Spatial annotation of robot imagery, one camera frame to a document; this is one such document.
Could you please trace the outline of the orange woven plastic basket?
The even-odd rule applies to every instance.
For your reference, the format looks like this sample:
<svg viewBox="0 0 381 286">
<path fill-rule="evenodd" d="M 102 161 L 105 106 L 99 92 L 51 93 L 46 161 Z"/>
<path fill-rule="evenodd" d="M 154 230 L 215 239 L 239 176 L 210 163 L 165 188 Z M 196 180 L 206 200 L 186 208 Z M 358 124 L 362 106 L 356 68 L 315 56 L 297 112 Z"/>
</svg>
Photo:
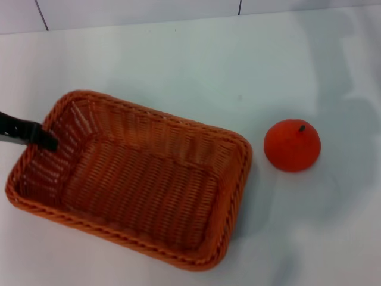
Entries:
<svg viewBox="0 0 381 286">
<path fill-rule="evenodd" d="M 252 164 L 239 134 L 94 91 L 61 97 L 8 176 L 15 207 L 203 271 L 224 258 Z"/>
</svg>

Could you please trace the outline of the orange fruit with stem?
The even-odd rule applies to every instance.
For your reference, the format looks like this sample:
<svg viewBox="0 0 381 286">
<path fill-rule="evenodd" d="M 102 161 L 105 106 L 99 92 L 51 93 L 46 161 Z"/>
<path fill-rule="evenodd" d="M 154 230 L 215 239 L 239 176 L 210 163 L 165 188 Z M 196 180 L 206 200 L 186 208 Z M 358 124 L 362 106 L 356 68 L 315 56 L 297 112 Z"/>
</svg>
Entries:
<svg viewBox="0 0 381 286">
<path fill-rule="evenodd" d="M 320 137 L 305 120 L 277 122 L 264 137 L 264 154 L 268 161 L 284 172 L 300 172 L 310 168 L 320 152 Z"/>
</svg>

